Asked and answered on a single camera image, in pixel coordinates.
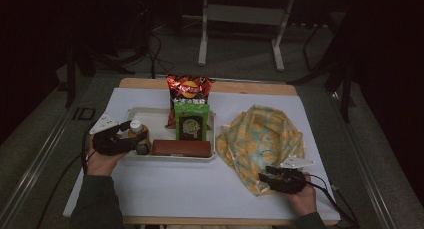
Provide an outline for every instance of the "tray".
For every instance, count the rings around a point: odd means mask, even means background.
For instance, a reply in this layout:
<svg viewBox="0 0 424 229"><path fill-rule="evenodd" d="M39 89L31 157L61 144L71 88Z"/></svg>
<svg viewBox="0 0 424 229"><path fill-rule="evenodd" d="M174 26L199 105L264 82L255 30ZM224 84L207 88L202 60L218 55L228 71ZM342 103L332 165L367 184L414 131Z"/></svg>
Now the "tray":
<svg viewBox="0 0 424 229"><path fill-rule="evenodd" d="M128 120L138 119L149 128L150 142L153 143L155 139L169 139L175 140L175 129L168 129L165 127L168 124L169 109L163 108L147 108L147 107L134 107L128 110ZM135 151L130 151L127 158L134 158L140 160L172 160L172 161L197 161L208 162L212 160L215 155L215 113L209 112L208 126L210 130L206 133L206 140L211 142L211 156L208 158L200 157L179 157L179 156L154 156L154 155L138 155Z"/></svg>

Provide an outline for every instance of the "green package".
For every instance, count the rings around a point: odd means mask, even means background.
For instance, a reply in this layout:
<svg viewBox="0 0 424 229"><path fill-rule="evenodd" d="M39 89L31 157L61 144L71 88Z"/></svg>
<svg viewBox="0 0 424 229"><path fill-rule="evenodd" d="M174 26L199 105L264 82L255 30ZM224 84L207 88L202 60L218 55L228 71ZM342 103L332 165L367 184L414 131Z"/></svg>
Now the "green package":
<svg viewBox="0 0 424 229"><path fill-rule="evenodd" d="M174 109L176 139L206 141L210 105L177 102Z"/></svg>

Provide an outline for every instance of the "bottle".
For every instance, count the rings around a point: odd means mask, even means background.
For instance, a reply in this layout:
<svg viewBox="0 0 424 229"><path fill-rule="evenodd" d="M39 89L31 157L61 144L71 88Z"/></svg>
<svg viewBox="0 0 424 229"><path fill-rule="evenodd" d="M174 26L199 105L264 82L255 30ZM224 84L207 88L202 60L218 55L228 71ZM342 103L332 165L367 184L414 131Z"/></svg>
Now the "bottle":
<svg viewBox="0 0 424 229"><path fill-rule="evenodd" d="M143 138L137 145L136 152L138 155L147 155L150 153L152 143L149 139L149 128L141 124L140 120L132 120L130 123L130 129L128 130L128 137L135 138L141 133L146 133L146 137Z"/></svg>

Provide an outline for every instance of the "hand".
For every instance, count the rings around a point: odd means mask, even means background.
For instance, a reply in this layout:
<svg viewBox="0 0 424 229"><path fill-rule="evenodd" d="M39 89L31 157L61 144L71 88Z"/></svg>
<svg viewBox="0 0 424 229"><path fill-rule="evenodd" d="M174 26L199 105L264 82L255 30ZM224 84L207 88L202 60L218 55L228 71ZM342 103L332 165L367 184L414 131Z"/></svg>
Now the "hand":
<svg viewBox="0 0 424 229"><path fill-rule="evenodd" d="M311 182L311 176L308 173L304 173L304 175L306 181ZM317 211L316 191L310 184L306 184L303 190L296 194L284 195L290 199L293 208L299 216L304 216Z"/></svg>
<svg viewBox="0 0 424 229"><path fill-rule="evenodd" d="M87 161L87 175L92 176L110 176L113 169L115 169L118 161L124 157L128 152L121 153L118 155L107 156L96 152L93 148L93 137L90 135L90 149L88 151Z"/></svg>

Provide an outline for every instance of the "yellow patterned cloth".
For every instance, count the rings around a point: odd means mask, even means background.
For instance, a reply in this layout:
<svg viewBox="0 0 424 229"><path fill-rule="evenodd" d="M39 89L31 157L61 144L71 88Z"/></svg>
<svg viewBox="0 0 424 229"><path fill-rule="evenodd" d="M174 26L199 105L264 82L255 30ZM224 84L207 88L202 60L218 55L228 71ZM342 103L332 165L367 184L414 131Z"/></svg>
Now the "yellow patterned cloth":
<svg viewBox="0 0 424 229"><path fill-rule="evenodd" d="M234 168L243 184L256 196L270 193L258 173L278 167L288 156L304 158L303 133L278 109L254 105L222 126L216 137L218 155Z"/></svg>

